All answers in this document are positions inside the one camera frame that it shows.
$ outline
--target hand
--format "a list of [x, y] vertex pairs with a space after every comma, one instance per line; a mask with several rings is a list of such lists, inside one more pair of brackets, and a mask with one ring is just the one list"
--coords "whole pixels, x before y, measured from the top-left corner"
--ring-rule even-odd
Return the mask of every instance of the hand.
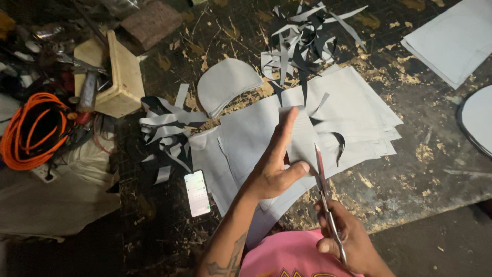
[[298, 113], [299, 109], [292, 107], [285, 120], [279, 122], [267, 150], [242, 186], [258, 201], [279, 196], [309, 171], [309, 164], [304, 161], [284, 169], [284, 157]]
[[[322, 207], [320, 201], [314, 205], [318, 211], [319, 225], [324, 236], [316, 247], [320, 253], [330, 253], [340, 259], [338, 245], [331, 236], [333, 230], [327, 223]], [[332, 209], [335, 226], [338, 228], [347, 256], [347, 269], [366, 276], [394, 276], [372, 245], [362, 222], [336, 200], [328, 200], [328, 209]]]

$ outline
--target person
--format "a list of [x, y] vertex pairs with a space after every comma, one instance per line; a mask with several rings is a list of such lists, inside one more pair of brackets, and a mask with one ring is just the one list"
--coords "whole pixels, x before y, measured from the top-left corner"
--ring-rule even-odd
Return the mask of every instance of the person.
[[372, 245], [358, 218], [341, 203], [328, 200], [334, 211], [347, 265], [339, 261], [338, 246], [330, 236], [327, 221], [318, 202], [321, 229], [281, 232], [266, 237], [241, 257], [253, 213], [261, 199], [282, 194], [309, 171], [308, 163], [296, 162], [284, 169], [294, 120], [299, 110], [291, 108], [279, 123], [265, 153], [237, 193], [229, 210], [208, 242], [197, 267], [197, 276], [246, 277], [394, 277]]

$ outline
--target floor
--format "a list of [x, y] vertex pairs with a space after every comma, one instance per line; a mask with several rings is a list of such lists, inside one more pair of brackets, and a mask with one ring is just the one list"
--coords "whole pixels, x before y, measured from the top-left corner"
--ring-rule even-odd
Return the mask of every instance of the floor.
[[[476, 205], [391, 228], [371, 239], [398, 277], [481, 277], [492, 272], [492, 220]], [[0, 276], [123, 276], [121, 242], [117, 211], [63, 243], [4, 244], [0, 252], [6, 250], [7, 265], [0, 266]]]

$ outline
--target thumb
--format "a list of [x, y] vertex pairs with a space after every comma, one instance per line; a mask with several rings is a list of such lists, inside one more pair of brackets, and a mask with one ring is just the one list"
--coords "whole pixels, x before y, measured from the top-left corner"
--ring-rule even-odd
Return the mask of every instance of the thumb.
[[335, 257], [340, 258], [340, 251], [334, 239], [320, 239], [316, 244], [316, 248], [320, 253], [330, 253]]
[[299, 161], [291, 165], [289, 168], [284, 170], [279, 178], [282, 180], [282, 183], [287, 185], [292, 185], [295, 181], [302, 178], [306, 173], [309, 172], [309, 164], [305, 161]]

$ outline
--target pink shirt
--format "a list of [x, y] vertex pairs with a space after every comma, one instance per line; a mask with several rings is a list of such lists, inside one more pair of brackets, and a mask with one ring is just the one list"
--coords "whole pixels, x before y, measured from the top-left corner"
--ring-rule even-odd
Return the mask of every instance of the pink shirt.
[[239, 276], [352, 277], [335, 256], [318, 252], [316, 243], [322, 238], [320, 229], [266, 237], [246, 255]]

